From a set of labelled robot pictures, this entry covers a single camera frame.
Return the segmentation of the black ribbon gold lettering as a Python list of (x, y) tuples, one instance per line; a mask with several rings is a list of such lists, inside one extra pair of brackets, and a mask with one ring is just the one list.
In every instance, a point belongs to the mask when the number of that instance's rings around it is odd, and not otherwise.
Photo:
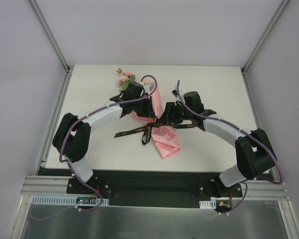
[(128, 131), (122, 131), (115, 134), (114, 138), (143, 133), (142, 144), (146, 145), (152, 138), (152, 130), (163, 126), (171, 126), (175, 129), (187, 129), (197, 127), (204, 131), (202, 120), (194, 120), (190, 118), (175, 118), (175, 119), (157, 119), (154, 122), (149, 122), (145, 126), (135, 128)]

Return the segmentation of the pink wrapping paper sheet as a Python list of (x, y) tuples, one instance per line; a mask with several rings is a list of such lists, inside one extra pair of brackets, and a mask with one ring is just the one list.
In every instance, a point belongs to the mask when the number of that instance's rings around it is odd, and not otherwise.
[[(157, 87), (152, 97), (153, 111), (157, 117), (162, 116), (163, 106), (159, 88)], [(177, 133), (170, 126), (161, 126), (152, 129), (152, 140), (163, 159), (177, 154), (180, 149), (180, 142)]]

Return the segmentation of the pink fake flower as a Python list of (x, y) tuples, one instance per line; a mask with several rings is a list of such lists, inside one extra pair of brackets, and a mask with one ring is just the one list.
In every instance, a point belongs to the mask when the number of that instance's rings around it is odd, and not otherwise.
[(117, 85), (119, 86), (120, 91), (126, 90), (130, 83), (136, 81), (135, 75), (131, 72), (123, 72), (121, 68), (118, 68), (116, 73), (120, 75), (117, 80)]

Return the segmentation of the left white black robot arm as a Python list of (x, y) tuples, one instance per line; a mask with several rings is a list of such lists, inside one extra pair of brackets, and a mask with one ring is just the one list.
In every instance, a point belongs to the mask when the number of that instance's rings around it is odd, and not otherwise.
[(153, 118), (151, 95), (154, 83), (130, 83), (119, 95), (110, 98), (107, 105), (88, 113), (76, 116), (67, 113), (63, 116), (52, 140), (59, 152), (59, 161), (67, 162), (76, 176), (80, 178), (78, 188), (85, 194), (95, 189), (93, 170), (87, 161), (90, 135), (105, 124), (120, 119), (132, 112)]

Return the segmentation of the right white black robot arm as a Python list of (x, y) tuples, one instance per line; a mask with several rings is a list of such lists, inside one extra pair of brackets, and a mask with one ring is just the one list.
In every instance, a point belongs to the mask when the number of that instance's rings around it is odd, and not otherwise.
[(212, 197), (223, 197), (233, 186), (251, 180), (274, 167), (274, 152), (264, 130), (245, 131), (232, 127), (215, 111), (205, 109), (198, 92), (185, 93), (181, 101), (167, 102), (163, 114), (157, 119), (159, 125), (182, 128), (182, 122), (191, 121), (193, 127), (214, 134), (235, 148), (236, 164), (221, 172), (204, 190)]

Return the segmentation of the front aluminium rail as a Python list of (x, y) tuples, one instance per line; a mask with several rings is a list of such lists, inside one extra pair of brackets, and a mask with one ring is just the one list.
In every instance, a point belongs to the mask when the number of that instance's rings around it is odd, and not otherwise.
[[(69, 176), (27, 176), (23, 183), (22, 195), (65, 196)], [(285, 185), (275, 185), (267, 181), (253, 180), (233, 190), (238, 196), (246, 194), (247, 200), (289, 201), (289, 191)]]

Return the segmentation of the right aluminium frame post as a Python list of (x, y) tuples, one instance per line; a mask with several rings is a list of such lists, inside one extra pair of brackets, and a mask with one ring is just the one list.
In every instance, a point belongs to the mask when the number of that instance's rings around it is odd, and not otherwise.
[(278, 20), (283, 15), (284, 11), (286, 10), (287, 6), (289, 5), (290, 0), (282, 0), (277, 9), (275, 10), (274, 14), (272, 15), (271, 19), (269, 20), (267, 26), (265, 27), (263, 33), (261, 34), (259, 40), (257, 41), (254, 49), (252, 50), (250, 56), (248, 57), (246, 63), (244, 64), (243, 68), (241, 68), (241, 73), (243, 76), (246, 75), (247, 71), (249, 70), (251, 64), (255, 60), (256, 56), (259, 54), (261, 48), (263, 47), (265, 41), (271, 34), (273, 28), (277, 24)]

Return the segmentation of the aluminium frame post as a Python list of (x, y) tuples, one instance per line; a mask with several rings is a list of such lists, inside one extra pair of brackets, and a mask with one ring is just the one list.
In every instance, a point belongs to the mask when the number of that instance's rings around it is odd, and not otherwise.
[(61, 63), (63, 69), (66, 72), (69, 72), (70, 66), (67, 63), (67, 61), (59, 47), (59, 44), (57, 43), (57, 41), (51, 31), (51, 28), (49, 27), (49, 24), (48, 24), (47, 20), (45, 19), (42, 10), (40, 9), (38, 2), (36, 0), (28, 0), (28, 3), (30, 5), (34, 15), (36, 16), (36, 18), (45, 34), (50, 46), (52, 47), (52, 50), (54, 51), (57, 59)]
[(272, 15), (271, 19), (269, 20), (267, 26), (265, 27), (263, 33), (261, 34), (259, 40), (257, 41), (254, 49), (252, 50), (250, 56), (248, 57), (246, 63), (244, 64), (243, 68), (241, 68), (241, 73), (243, 76), (246, 75), (247, 71), (249, 70), (251, 64), (255, 60), (256, 56), (259, 54), (261, 48), (263, 47), (265, 41), (271, 34), (273, 28), (277, 24), (278, 20), (283, 15), (284, 11), (286, 10), (287, 6), (289, 5), (290, 0), (282, 0), (277, 9), (275, 10), (274, 14)]

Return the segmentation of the left aluminium frame post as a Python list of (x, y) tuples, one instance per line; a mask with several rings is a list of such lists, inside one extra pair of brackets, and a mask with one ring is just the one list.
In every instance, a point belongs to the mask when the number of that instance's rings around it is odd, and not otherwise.
[(57, 59), (61, 63), (63, 69), (66, 72), (69, 72), (70, 66), (67, 63), (67, 61), (59, 47), (59, 44), (57, 43), (57, 41), (51, 31), (51, 28), (49, 27), (49, 24), (48, 24), (47, 20), (45, 19), (42, 10), (40, 9), (38, 2), (36, 0), (28, 0), (28, 3), (30, 5), (34, 15), (36, 16), (36, 18), (45, 34), (50, 46), (52, 47), (52, 50), (54, 51)]

